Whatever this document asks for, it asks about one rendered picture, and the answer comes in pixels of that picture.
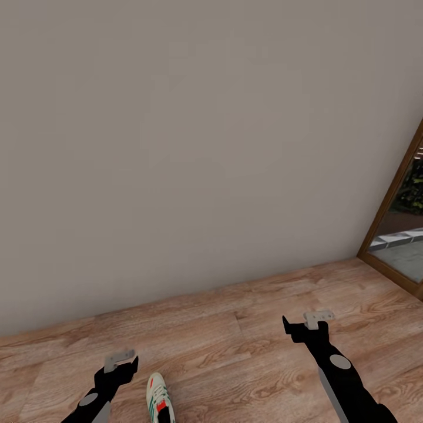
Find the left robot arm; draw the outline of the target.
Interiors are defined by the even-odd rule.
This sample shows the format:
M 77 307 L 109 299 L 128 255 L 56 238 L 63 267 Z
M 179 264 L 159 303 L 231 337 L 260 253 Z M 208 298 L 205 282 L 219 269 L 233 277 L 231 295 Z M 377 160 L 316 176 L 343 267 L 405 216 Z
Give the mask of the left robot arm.
M 108 423 L 110 403 L 118 387 L 131 382 L 132 375 L 137 372 L 139 357 L 132 363 L 117 365 L 117 362 L 128 360 L 134 354 L 135 350 L 129 349 L 105 356 L 105 366 L 94 375 L 95 387 L 61 423 Z

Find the gym shoe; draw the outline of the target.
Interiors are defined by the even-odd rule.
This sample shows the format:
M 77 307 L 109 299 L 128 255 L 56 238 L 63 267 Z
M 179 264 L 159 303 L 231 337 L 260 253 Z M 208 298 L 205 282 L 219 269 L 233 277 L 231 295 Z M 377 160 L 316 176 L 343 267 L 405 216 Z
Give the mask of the gym shoe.
M 148 380 L 146 401 L 153 423 L 176 423 L 165 381 L 158 372 Z

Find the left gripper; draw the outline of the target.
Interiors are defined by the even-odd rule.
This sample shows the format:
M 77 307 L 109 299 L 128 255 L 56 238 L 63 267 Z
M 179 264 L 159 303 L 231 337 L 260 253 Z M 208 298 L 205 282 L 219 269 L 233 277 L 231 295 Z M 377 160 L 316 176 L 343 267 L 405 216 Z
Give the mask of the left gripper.
M 127 384 L 131 382 L 132 375 L 137 372 L 139 357 L 136 357 L 134 361 L 127 362 L 122 365 L 118 365 L 118 367 L 108 373 L 104 373 L 104 368 L 100 369 L 94 376 L 95 376 L 95 389 L 98 384 L 109 381 L 114 384 L 115 393 L 118 390 L 118 387 L 123 384 Z

